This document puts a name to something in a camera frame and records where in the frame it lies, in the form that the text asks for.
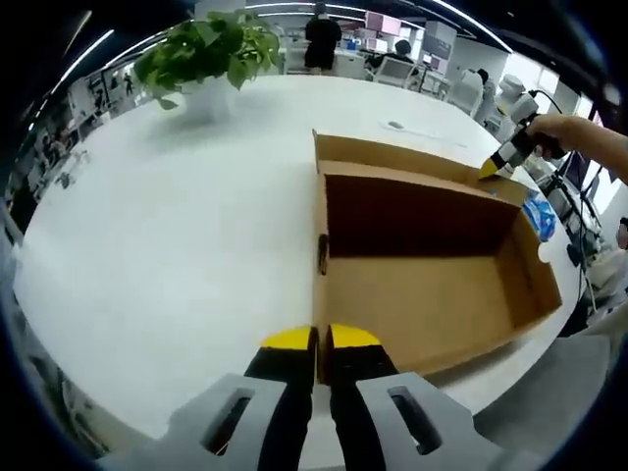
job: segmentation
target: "cable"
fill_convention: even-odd
[[[563,114],[563,113],[562,113],[562,110],[560,109],[560,107],[556,104],[556,102],[553,100],[553,98],[552,98],[552,97],[551,97],[551,96],[550,96],[547,92],[545,92],[545,91],[543,91],[543,90],[541,90],[541,89],[538,89],[538,90],[532,90],[532,91],[530,92],[530,94],[532,95],[532,97],[533,97],[533,98],[537,96],[537,93],[542,93],[542,94],[543,94],[543,95],[545,95],[547,98],[549,98],[549,101],[551,102],[551,104],[552,104],[553,106],[555,106],[555,107],[556,107],[556,110],[558,110],[558,113],[560,113],[561,115]]]

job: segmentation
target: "cardboard box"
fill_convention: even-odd
[[[521,205],[528,189],[378,142],[314,134],[314,322],[378,337],[425,375],[516,339],[561,304]]]

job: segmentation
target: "ceiling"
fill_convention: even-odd
[[[613,54],[618,51],[613,49],[620,45],[615,45],[616,41],[611,38],[617,29],[608,27],[613,19],[603,14],[600,2],[604,3],[604,0],[596,2],[596,7],[588,7],[587,11],[571,11],[584,19],[580,25],[585,26],[584,30],[592,31],[598,44],[602,45],[601,59],[617,57]],[[275,2],[248,0],[247,3]],[[501,47],[480,28],[444,6],[443,0],[334,0],[328,3],[387,13],[414,23],[445,21],[457,25],[461,35],[472,35],[478,41]],[[567,26],[564,14],[570,10],[564,2],[447,0],[447,3],[487,26],[515,51],[555,69],[572,88],[596,96],[595,87],[602,65],[584,54]],[[33,113],[41,105],[41,97],[56,85],[76,57],[104,32],[111,28],[115,30],[73,71],[66,83],[102,67],[148,35],[184,20],[193,4],[193,0],[66,0],[37,4],[35,12],[22,11],[17,18],[27,18],[27,22],[21,29],[4,28],[1,33],[6,36],[3,44],[9,45],[10,64],[10,86],[5,87],[1,107],[5,115],[2,121],[9,123],[2,127],[3,148],[15,147],[15,142],[22,140]],[[91,15],[85,20],[87,12]],[[620,76],[625,72],[620,68],[614,71]],[[63,86],[57,95],[63,96]]]

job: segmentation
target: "office chair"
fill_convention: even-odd
[[[451,103],[473,118],[480,108],[483,94],[482,78],[467,70],[462,73],[460,80],[451,84],[445,102]]]
[[[382,65],[376,73],[367,73],[373,77],[373,81],[377,83],[385,83],[386,85],[407,88],[415,65],[409,62],[399,61],[392,57],[385,57]]]

